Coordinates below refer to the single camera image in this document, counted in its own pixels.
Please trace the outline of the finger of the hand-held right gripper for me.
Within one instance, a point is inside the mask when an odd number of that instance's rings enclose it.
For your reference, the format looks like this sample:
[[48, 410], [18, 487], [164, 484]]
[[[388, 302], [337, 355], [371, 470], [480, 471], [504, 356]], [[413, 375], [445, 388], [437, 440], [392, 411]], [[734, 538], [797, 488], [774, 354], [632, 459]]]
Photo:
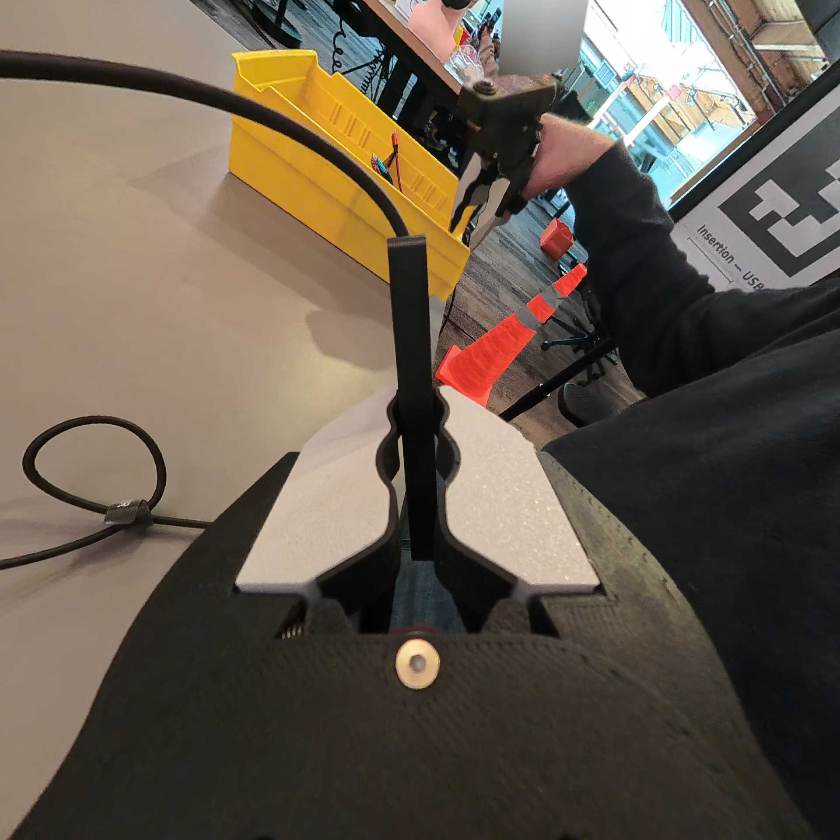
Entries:
[[454, 206], [450, 217], [450, 233], [464, 237], [476, 199], [484, 195], [483, 178], [486, 163], [482, 158], [470, 158], [458, 176]]
[[510, 182], [493, 182], [486, 189], [485, 202], [475, 209], [468, 222], [468, 248], [470, 252], [477, 250], [494, 228], [507, 222], [509, 201], [507, 201], [506, 196], [510, 187]]

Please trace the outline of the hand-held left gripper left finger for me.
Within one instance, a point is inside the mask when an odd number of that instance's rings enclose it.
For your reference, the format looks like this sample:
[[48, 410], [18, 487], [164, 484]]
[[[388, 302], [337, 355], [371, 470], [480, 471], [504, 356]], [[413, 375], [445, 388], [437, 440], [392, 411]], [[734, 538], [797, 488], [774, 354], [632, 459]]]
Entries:
[[313, 435], [235, 580], [246, 594], [374, 598], [399, 564], [396, 388]]

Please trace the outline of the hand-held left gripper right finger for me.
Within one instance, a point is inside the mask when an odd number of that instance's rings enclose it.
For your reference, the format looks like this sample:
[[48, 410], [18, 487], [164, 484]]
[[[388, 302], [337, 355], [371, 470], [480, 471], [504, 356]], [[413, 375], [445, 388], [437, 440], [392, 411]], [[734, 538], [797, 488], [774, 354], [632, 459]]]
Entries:
[[440, 399], [440, 451], [454, 450], [440, 510], [457, 547], [487, 561], [518, 598], [593, 593], [599, 578], [535, 447], [453, 387]]

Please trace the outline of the black usb hub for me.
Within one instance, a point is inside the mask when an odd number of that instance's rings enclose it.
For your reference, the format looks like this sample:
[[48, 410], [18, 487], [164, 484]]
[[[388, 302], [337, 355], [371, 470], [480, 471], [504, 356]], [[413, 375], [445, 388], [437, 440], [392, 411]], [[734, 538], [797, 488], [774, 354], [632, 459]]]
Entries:
[[425, 236], [389, 239], [387, 258], [406, 516], [413, 559], [430, 561], [437, 520], [437, 427]]

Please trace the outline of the yellow plastic bin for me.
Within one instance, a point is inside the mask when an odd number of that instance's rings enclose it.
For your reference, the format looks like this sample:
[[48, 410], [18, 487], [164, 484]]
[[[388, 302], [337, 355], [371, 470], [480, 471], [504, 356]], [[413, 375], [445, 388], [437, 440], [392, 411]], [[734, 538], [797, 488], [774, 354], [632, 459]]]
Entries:
[[[358, 88], [330, 75], [310, 50], [242, 51], [234, 91], [277, 110], [331, 141], [372, 175], [371, 157], [392, 152], [397, 134], [402, 188], [378, 183], [411, 235], [427, 240], [428, 292], [445, 301], [469, 259], [466, 220], [451, 234], [458, 180]], [[229, 170], [332, 245], [388, 281], [386, 240], [393, 231], [372, 200], [346, 175], [285, 136], [233, 117]]]

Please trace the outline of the person's right hand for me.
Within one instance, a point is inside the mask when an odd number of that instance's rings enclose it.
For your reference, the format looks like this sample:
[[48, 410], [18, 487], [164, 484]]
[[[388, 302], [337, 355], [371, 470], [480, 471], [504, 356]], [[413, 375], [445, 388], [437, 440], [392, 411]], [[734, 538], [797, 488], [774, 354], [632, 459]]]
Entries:
[[539, 142], [532, 157], [527, 184], [521, 190], [526, 200], [559, 190], [588, 170], [615, 144], [610, 137], [583, 124], [545, 113], [541, 117]]

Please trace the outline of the orange cone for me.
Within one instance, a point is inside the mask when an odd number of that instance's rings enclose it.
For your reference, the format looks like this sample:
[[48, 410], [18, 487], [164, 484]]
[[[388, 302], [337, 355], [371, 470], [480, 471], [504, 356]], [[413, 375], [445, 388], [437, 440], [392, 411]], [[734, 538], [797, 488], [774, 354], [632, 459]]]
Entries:
[[586, 274], [585, 265], [574, 267], [465, 350], [452, 346], [438, 366], [435, 379], [487, 407], [498, 379]]

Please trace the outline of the wooden desk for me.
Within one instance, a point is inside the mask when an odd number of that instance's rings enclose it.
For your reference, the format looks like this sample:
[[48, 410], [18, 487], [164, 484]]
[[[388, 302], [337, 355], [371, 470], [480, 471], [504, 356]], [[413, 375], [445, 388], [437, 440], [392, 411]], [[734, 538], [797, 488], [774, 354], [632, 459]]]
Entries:
[[490, 57], [490, 39], [483, 39], [487, 47], [483, 47], [482, 42], [478, 46], [453, 45], [443, 56], [431, 47], [431, 41], [410, 29], [410, 18], [403, 15], [403, 9], [412, 12], [416, 6], [427, 5], [427, 2], [357, 1], [355, 5], [364, 16], [366, 28], [395, 58], [394, 67], [377, 99], [382, 109], [395, 107], [413, 78], [422, 97], [429, 94], [433, 102], [450, 102], [459, 94], [463, 81], [471, 83], [498, 73], [497, 64]]

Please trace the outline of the black white marker board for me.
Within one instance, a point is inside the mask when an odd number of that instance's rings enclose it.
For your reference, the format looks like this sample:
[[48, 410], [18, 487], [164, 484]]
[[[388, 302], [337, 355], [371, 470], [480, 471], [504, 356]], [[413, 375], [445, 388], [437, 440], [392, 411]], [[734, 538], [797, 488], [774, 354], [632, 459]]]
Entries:
[[809, 287], [837, 276], [839, 64], [670, 214], [672, 240], [718, 291]]

